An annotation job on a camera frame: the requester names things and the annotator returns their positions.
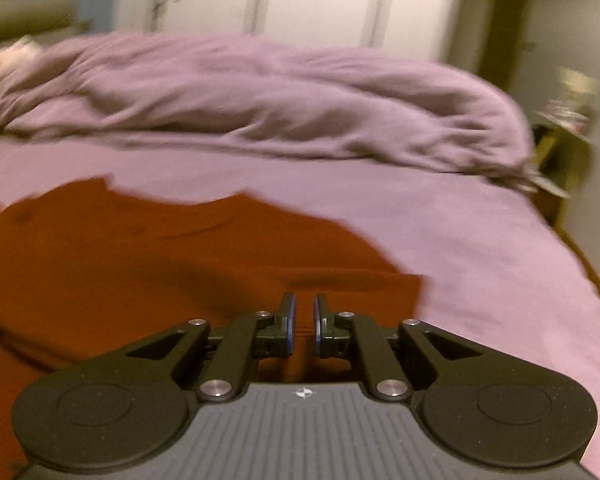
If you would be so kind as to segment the rust orange knit sweater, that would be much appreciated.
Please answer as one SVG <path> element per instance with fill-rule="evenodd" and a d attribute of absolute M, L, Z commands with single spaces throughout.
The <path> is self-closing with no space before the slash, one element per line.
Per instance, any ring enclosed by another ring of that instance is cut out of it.
<path fill-rule="evenodd" d="M 313 348 L 313 300 L 393 326 L 415 313 L 422 279 L 329 220 L 248 194 L 201 204 L 124 195 L 74 181 L 0 206 L 0 479 L 26 459 L 10 412 L 39 377 L 191 318 L 212 326 L 297 297 L 294 354 L 266 382 L 343 378 Z"/>

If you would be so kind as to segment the purple bed sheet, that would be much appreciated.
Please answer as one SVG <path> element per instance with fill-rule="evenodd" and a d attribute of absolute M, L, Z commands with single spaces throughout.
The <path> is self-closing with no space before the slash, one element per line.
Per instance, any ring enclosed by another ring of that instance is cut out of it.
<path fill-rule="evenodd" d="M 600 297 L 573 253 L 509 188 L 368 159 L 0 136 L 2 204 L 104 174 L 117 188 L 163 200 L 248 192 L 341 221 L 403 270 L 426 276 L 422 318 L 574 378 L 594 396 L 600 416 Z M 600 477 L 600 420 L 584 463 Z"/>

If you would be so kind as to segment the purple crumpled duvet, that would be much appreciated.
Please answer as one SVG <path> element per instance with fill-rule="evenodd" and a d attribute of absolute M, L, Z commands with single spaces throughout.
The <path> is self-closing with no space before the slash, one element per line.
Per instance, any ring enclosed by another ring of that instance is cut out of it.
<path fill-rule="evenodd" d="M 371 157 L 513 186 L 536 170 L 520 107 L 464 70 L 251 35 L 110 32 L 45 47 L 0 79 L 0 132 Z"/>

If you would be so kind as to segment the gold side table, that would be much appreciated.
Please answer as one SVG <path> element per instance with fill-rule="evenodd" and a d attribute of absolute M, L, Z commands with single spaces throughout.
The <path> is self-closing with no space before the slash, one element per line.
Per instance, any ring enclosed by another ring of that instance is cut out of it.
<path fill-rule="evenodd" d="M 538 174 L 533 179 L 532 202 L 547 223 L 562 235 L 573 197 L 588 172 L 592 141 L 570 122 L 545 112 L 536 114 L 542 122 L 534 130 L 540 127 L 544 130 L 535 145 Z"/>

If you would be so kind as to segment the wrapped flower bouquet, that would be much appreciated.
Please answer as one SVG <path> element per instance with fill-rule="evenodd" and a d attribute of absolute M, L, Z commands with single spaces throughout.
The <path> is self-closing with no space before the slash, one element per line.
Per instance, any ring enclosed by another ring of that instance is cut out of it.
<path fill-rule="evenodd" d="M 597 80 L 564 66 L 558 68 L 557 79 L 558 96 L 548 101 L 546 114 L 558 125 L 583 134 L 595 115 Z"/>

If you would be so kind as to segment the olive green sofa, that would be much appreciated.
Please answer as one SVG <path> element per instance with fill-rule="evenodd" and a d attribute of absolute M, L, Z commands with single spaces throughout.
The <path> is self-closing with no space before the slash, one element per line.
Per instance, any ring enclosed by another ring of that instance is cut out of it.
<path fill-rule="evenodd" d="M 0 44 L 23 36 L 79 35 L 95 21 L 80 15 L 79 0 L 1 0 Z"/>

